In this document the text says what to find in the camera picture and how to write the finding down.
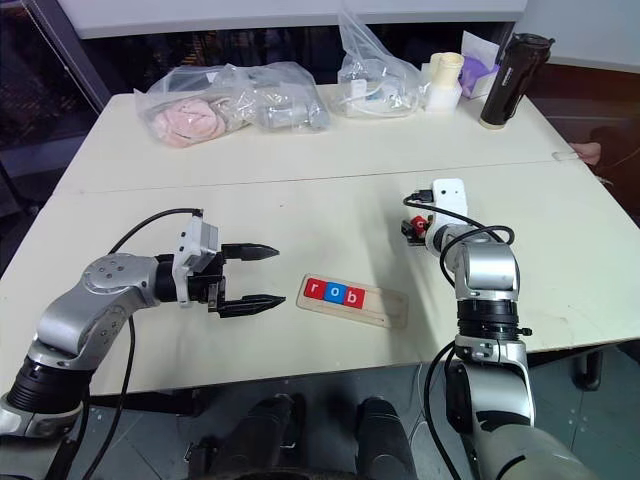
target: tissue box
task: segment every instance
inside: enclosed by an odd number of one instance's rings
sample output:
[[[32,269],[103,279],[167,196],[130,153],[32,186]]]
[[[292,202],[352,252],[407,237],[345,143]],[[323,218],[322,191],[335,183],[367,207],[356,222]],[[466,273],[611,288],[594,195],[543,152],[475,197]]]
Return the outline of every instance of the tissue box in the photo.
[[[475,58],[465,57],[462,73],[460,75],[460,85],[462,86],[462,95],[467,98],[476,98],[483,95],[489,95],[493,82],[499,70],[498,65],[493,65],[488,70],[482,62]]]

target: gray floor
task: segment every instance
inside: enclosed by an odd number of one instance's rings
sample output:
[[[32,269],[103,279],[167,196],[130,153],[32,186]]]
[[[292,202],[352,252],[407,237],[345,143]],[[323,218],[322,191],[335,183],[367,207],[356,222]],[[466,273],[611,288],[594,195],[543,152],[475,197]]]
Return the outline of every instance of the gray floor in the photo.
[[[606,350],[599,391],[583,393],[570,381],[572,360],[532,370],[537,424],[564,442],[603,480],[637,478],[640,471],[640,367],[616,348]],[[290,380],[230,385],[212,391],[210,407],[197,418],[125,411],[118,433],[96,478],[180,479],[190,442],[204,435],[223,437],[256,402],[279,392],[302,393],[310,413],[309,462],[312,467],[354,470],[355,407],[371,395],[391,401],[409,435],[420,420],[421,385],[417,367],[400,367]],[[471,478],[462,445],[444,418],[442,375],[432,390],[436,426],[463,478]],[[113,411],[92,408],[85,443],[71,478],[81,477],[104,438]],[[421,479],[450,478],[425,424],[412,442]]]

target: black water bottle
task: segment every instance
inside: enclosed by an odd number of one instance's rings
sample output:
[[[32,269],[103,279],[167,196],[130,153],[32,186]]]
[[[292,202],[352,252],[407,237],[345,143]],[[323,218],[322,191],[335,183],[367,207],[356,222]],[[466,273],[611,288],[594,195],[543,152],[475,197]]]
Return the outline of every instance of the black water bottle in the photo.
[[[511,37],[480,114],[482,126],[498,130],[513,117],[533,75],[549,59],[554,42],[553,38],[531,33],[516,33]]]

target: plastic bag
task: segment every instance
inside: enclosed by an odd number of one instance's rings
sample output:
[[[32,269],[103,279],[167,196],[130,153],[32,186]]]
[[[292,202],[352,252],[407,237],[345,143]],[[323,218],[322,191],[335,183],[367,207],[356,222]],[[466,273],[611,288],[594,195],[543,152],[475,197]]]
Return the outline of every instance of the plastic bag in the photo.
[[[346,55],[332,109],[348,117],[402,117],[415,112],[424,91],[418,69],[391,55],[344,3],[338,25]]]
[[[173,147],[218,138],[244,125],[233,90],[212,85],[223,67],[178,67],[149,88],[134,90],[136,110],[152,135]]]
[[[265,130],[320,131],[329,127],[329,113],[313,77],[297,63],[227,65],[212,86],[233,90],[241,118]]]

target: red component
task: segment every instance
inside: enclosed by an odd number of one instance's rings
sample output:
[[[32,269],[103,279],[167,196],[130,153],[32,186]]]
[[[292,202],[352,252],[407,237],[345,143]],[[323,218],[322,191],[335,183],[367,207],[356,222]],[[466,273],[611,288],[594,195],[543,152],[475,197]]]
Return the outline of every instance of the red component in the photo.
[[[423,217],[418,215],[417,217],[413,217],[410,223],[413,227],[413,231],[419,238],[424,238],[426,236],[427,227],[429,226],[428,220],[425,220]]]
[[[318,280],[317,278],[310,278],[307,280],[307,285],[304,287],[304,296],[322,300],[324,299],[324,291],[326,289],[327,282]]]
[[[347,307],[361,309],[362,305],[364,305],[364,294],[365,291],[362,288],[349,287],[342,304]]]

